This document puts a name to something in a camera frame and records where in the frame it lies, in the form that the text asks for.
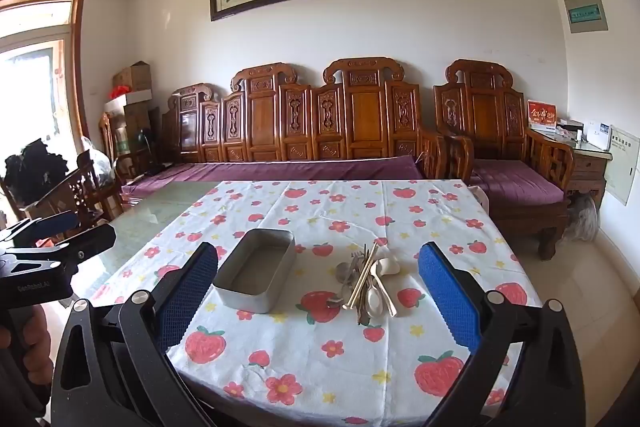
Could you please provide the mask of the person's left hand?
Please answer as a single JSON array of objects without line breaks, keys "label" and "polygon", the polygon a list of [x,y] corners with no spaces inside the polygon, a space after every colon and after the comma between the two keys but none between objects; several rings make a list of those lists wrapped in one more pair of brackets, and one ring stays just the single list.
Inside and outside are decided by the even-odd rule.
[{"label": "person's left hand", "polygon": [[1,312],[1,351],[9,352],[12,347],[22,347],[21,363],[13,369],[3,369],[1,373],[1,398],[6,402],[26,404],[38,400],[42,409],[49,401],[53,376],[53,362],[50,359],[51,335],[47,317],[42,306],[32,306],[29,320],[22,327],[21,334],[10,329],[6,314]]}]

